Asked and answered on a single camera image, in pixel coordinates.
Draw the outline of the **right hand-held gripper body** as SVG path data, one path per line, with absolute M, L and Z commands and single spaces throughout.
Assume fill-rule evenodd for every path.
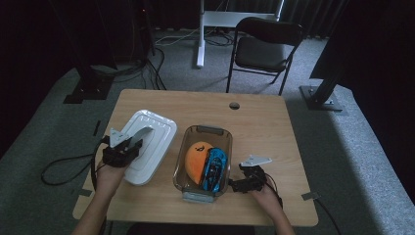
M 239 164 L 240 170 L 246 176 L 242 181 L 243 193 L 252 190 L 260 191 L 262 189 L 267 179 L 261 165 L 270 164 L 271 162 L 270 158 L 250 155 Z

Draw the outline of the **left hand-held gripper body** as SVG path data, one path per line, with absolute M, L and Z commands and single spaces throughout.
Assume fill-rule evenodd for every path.
M 138 141 L 135 136 L 129 136 L 112 128 L 110 134 L 104 138 L 107 147 L 103 150 L 103 163 L 113 167 L 130 165 L 135 159 L 133 148 L 128 150 L 128 144 L 131 139 Z

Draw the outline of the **white container lid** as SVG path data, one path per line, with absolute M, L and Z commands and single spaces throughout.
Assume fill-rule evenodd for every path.
M 122 133 L 133 137 L 137 132 L 149 127 L 141 136 L 142 147 L 139 155 L 125 172 L 125 180 L 133 185 L 144 185 L 150 181 L 161 164 L 177 131 L 176 123 L 148 110 L 136 112 L 122 129 Z

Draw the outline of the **blue toy car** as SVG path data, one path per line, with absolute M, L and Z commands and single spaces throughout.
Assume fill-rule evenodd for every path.
M 206 191 L 216 193 L 220 189 L 225 167 L 227 166 L 227 155 L 220 148 L 210 148 L 207 151 L 207 161 L 203 170 L 202 188 Z

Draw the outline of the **orange plush toy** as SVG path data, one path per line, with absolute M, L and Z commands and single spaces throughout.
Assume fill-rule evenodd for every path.
M 200 184 L 202 181 L 208 150 L 211 148 L 212 145 L 208 142 L 199 141 L 192 144 L 185 155 L 186 172 L 196 184 Z

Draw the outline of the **clear plastic container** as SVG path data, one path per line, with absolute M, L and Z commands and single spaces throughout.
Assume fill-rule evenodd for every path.
M 220 189 L 216 193 L 204 190 L 202 181 L 200 184 L 194 183 L 185 169 L 185 155 L 191 145 L 199 141 L 208 142 L 212 145 L 212 148 L 220 148 L 228 158 L 227 166 L 220 181 Z M 228 130 L 219 127 L 192 125 L 186 129 L 173 173 L 173 184 L 182 192 L 182 198 L 185 201 L 205 204 L 213 203 L 217 197 L 226 192 L 231 169 L 232 142 L 232 134 Z

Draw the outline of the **person's left hand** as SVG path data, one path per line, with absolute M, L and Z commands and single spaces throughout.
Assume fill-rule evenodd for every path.
M 97 170 L 96 194 L 112 197 L 124 177 L 126 167 L 113 167 L 99 162 Z

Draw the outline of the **person's right hand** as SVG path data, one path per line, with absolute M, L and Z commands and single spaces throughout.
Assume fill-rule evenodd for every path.
M 270 187 L 263 186 L 260 191 L 254 190 L 250 194 L 268 215 L 279 214 L 283 211 L 275 191 Z

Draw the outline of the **person's dark clothing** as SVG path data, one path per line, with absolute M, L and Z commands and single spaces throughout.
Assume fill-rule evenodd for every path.
M 253 226 L 135 223 L 126 235 L 255 235 Z

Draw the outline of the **black metal stand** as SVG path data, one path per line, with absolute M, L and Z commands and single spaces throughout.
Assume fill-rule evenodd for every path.
M 72 93 L 67 95 L 65 104 L 81 104 L 84 100 L 106 100 L 114 82 L 112 75 L 95 73 L 88 63 L 82 61 L 75 64 L 79 74 Z
M 316 66 L 313 69 L 310 77 L 321 78 L 320 85 L 300 87 L 302 98 L 310 110 L 329 111 L 337 114 L 344 111 L 334 94 L 334 89 L 344 75 L 344 71 L 343 67 L 328 69 Z

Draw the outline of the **black folding chair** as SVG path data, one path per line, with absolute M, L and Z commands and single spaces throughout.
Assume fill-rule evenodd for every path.
M 303 27 L 297 23 L 256 17 L 240 20 L 235 28 L 226 92 L 230 90 L 233 71 L 273 76 L 271 84 L 283 73 L 278 92 L 282 95 L 294 54 L 302 41 Z

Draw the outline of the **white desk frame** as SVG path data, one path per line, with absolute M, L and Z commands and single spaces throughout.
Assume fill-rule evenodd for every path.
M 200 0 L 200 13 L 199 13 L 199 46 L 197 53 L 196 66 L 201 69 L 205 64 L 205 27 L 235 27 L 239 21 L 248 17 L 257 17 L 265 20 L 272 20 L 278 22 L 281 19 L 281 13 L 285 0 L 278 0 L 276 11 L 271 13 L 253 13 L 253 12 L 218 12 L 207 11 L 205 9 L 205 0 Z

